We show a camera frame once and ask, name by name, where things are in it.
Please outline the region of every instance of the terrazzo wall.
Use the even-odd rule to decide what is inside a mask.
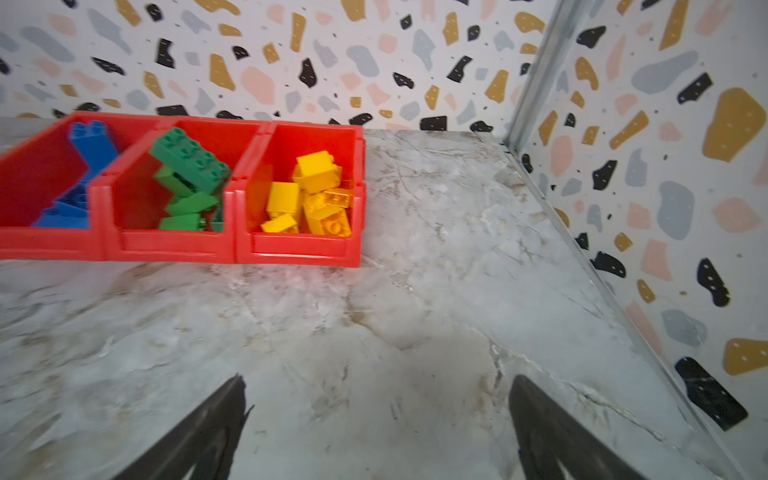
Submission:
[[[754,478],[768,478],[767,18],[764,0],[591,2],[520,149]]]
[[[551,0],[46,0],[0,17],[0,115],[493,131]]]

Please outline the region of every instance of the blue block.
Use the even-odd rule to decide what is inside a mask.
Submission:
[[[77,184],[55,202],[54,208],[63,217],[87,217],[88,193],[83,184]]]
[[[109,127],[103,121],[73,124],[69,131],[69,141],[88,164],[88,172],[81,180],[85,183],[96,178],[119,155]]]
[[[87,230],[88,217],[63,217],[62,215],[43,215],[32,224],[33,227],[44,228],[77,228]]]

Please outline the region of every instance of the gray marble surface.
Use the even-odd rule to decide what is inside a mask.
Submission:
[[[0,477],[109,478],[240,373],[235,479],[524,478],[518,374],[648,478],[717,478],[503,147],[366,140],[359,269],[1,262]]]

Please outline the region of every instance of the green block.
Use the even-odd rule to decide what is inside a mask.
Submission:
[[[165,207],[169,215],[197,214],[219,204],[219,199],[203,192],[197,192],[191,197],[174,197]]]
[[[177,197],[191,197],[194,194],[194,185],[187,182],[167,165],[160,167],[160,170],[154,175],[154,179]]]
[[[158,138],[150,155],[204,194],[212,194],[232,173],[226,164],[218,161],[180,128],[173,128]]]
[[[179,215],[166,217],[160,221],[160,230],[179,230],[184,232],[201,232],[205,230],[205,219],[200,214]]]
[[[224,231],[224,205],[216,207],[216,214],[210,221],[210,228],[214,232],[221,233]]]

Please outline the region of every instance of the red plastic storage bin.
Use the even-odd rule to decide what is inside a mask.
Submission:
[[[235,200],[238,263],[288,263],[303,265],[360,265],[365,228],[366,141],[362,127],[273,122],[266,128],[266,146],[251,160],[245,178],[230,183],[227,194]],[[328,150],[343,168],[341,187],[353,190],[347,210],[352,236],[325,237],[308,233],[264,233],[269,220],[266,202],[273,181],[292,181],[296,157]]]
[[[133,154],[114,163],[118,172],[94,183],[104,202],[104,245],[109,260],[177,261],[234,263],[234,225],[236,210],[233,195],[225,186],[224,230],[183,232],[157,230],[168,215],[164,208],[172,193],[153,175],[162,163],[149,154],[152,144],[173,127],[200,142],[233,171],[230,182],[240,178],[243,165],[258,155],[264,122],[178,117],[163,131],[144,138]]]
[[[121,156],[102,172],[114,175],[114,165],[145,135],[172,119],[141,115],[76,111],[30,137],[0,157],[0,258],[105,260],[101,242],[100,199],[88,186],[89,226],[30,227],[53,201],[72,188],[88,169],[68,139],[74,122],[103,121]]]

